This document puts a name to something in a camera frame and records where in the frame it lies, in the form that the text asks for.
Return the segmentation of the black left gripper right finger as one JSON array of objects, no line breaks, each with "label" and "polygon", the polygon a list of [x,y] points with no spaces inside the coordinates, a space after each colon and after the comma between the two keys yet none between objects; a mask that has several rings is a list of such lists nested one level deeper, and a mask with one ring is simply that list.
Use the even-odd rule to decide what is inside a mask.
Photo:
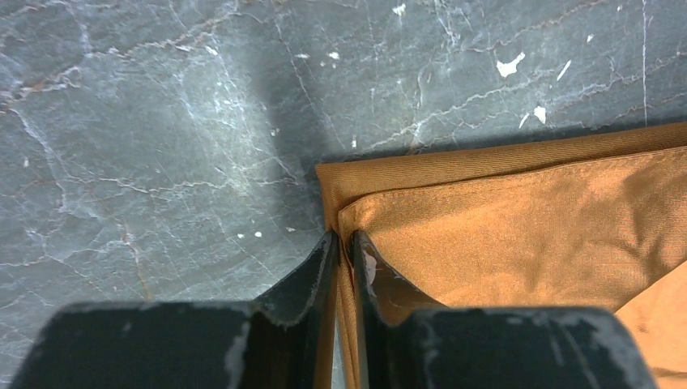
[{"label": "black left gripper right finger", "polygon": [[653,388],[625,327],[591,307],[450,308],[369,236],[351,244],[363,388]]}]

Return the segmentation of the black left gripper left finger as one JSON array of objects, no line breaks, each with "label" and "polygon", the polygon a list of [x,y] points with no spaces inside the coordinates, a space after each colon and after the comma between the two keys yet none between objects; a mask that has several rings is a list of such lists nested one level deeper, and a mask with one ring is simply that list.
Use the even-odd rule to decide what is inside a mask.
[{"label": "black left gripper left finger", "polygon": [[339,239],[250,301],[65,306],[13,388],[328,388]]}]

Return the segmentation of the orange cloth napkin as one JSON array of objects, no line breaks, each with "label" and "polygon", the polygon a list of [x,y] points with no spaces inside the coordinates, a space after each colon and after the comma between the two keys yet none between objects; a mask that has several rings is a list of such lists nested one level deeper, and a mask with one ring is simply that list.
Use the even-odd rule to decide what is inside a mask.
[{"label": "orange cloth napkin", "polygon": [[598,306],[638,342],[657,385],[686,385],[686,125],[320,164],[339,234],[337,315],[358,388],[354,268],[382,257],[448,306]]}]

